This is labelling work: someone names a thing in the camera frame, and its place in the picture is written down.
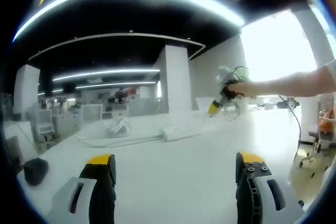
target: human arm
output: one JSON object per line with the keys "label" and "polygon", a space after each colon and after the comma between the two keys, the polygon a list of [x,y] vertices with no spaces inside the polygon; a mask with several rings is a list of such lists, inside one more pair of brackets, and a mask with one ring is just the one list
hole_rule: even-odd
{"label": "human arm", "polygon": [[336,61],[332,61],[328,66],[313,72],[295,73],[273,81],[231,84],[228,89],[242,93],[245,97],[270,94],[288,97],[312,97],[336,91],[336,83],[331,73],[333,69],[335,69],[336,73]]}

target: orange object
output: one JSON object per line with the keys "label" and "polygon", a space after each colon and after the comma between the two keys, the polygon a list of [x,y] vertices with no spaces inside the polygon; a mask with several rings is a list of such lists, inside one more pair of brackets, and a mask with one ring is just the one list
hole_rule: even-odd
{"label": "orange object", "polygon": [[[330,110],[327,114],[325,114],[324,118],[335,119],[334,110],[333,109]],[[332,133],[334,131],[334,125],[331,122],[327,122],[324,121],[323,119],[320,119],[319,129],[320,132]]]}

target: white table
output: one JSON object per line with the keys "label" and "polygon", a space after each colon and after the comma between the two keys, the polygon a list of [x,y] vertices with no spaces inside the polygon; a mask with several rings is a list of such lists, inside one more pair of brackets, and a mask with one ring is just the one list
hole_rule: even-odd
{"label": "white table", "polygon": [[[178,116],[174,120],[184,119]],[[130,121],[140,136],[157,134],[160,127],[172,122],[166,115]],[[89,148],[76,139],[77,133],[41,156],[49,162],[50,171],[39,186],[28,186],[22,173],[18,179],[45,216],[53,195],[70,177],[79,176],[88,159],[113,153],[116,223],[236,223],[236,153],[255,153],[265,159],[273,174],[287,178],[297,148],[298,126],[287,110],[250,112],[231,122],[219,116],[203,124],[217,130],[174,142],[158,140],[116,148]]]}

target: black ceiling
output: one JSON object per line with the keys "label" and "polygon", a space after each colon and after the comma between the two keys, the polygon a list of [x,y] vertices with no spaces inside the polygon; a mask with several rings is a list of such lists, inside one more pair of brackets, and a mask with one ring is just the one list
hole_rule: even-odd
{"label": "black ceiling", "polygon": [[[53,0],[46,0],[44,6]],[[240,0],[230,6],[247,23],[301,0]],[[37,0],[26,19],[38,11]],[[185,24],[196,12],[205,22]],[[60,42],[107,33],[157,34],[187,39],[208,50],[239,32],[239,29],[191,4],[172,0],[73,0],[39,19],[25,30],[9,50],[7,91],[13,90],[18,67],[28,63],[41,69],[42,78],[67,71],[92,68],[151,66],[164,45],[184,46],[192,55],[200,46],[148,37],[107,37],[73,42],[51,49],[32,60],[41,50]]]}

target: white tabletop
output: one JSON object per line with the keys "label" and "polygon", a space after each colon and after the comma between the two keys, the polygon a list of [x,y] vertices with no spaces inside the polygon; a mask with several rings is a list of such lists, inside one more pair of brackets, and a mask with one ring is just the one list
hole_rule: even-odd
{"label": "white tabletop", "polygon": [[[158,132],[167,123],[160,121],[161,117],[132,119],[133,130]],[[76,134],[41,155],[49,162],[49,172],[40,185],[28,186],[23,173],[18,179],[45,216],[53,195],[70,177],[79,176],[91,157],[113,153],[116,223],[236,223],[237,152],[261,156],[273,174],[287,178],[297,148],[298,126],[287,110],[248,112],[230,122],[218,117],[207,119],[204,125],[217,130],[174,142],[158,140],[115,148],[87,147]]]}

